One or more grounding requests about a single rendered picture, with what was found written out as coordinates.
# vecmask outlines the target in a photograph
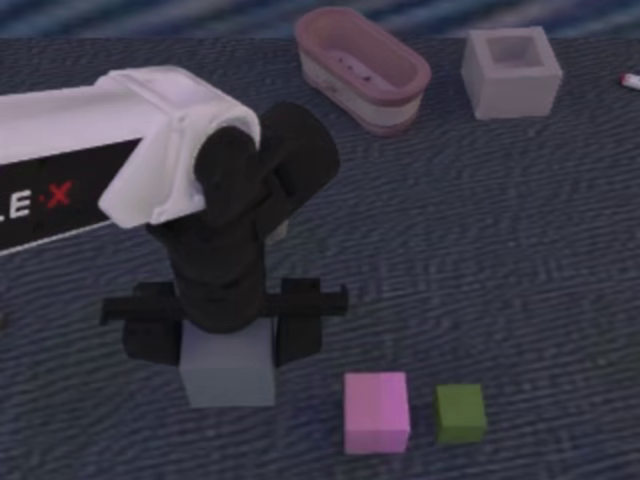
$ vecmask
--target gray table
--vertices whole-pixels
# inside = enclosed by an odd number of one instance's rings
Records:
[[[3,480],[631,480],[640,475],[640,43],[555,42],[552,117],[478,123],[462,43],[408,39],[436,73],[415,127],[375,139],[298,75],[286,41],[3,41],[0,94],[172,63],[261,111],[329,126],[340,177],[270,250],[274,278],[347,283],[326,350],[281,372],[273,410],[195,411],[177,372],[128,361],[102,296],[168,275],[140,231],[106,227],[0,259]],[[404,456],[341,454],[346,371],[405,370]],[[481,382],[491,432],[436,448],[438,383]]]

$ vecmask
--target pink bathtub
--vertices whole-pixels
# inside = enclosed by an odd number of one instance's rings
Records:
[[[324,7],[295,27],[306,81],[376,135],[402,132],[416,118],[429,64],[355,10]]]

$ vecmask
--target black label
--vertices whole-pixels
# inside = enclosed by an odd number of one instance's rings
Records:
[[[139,142],[0,165],[0,255],[108,221],[98,200]]]

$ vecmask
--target red and white object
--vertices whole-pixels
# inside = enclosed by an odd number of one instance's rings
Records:
[[[625,73],[620,76],[620,85],[632,90],[640,90],[640,75]]]

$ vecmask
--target open gray box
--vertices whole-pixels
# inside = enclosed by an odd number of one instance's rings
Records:
[[[470,31],[461,73],[479,120],[548,115],[563,77],[542,27]]]

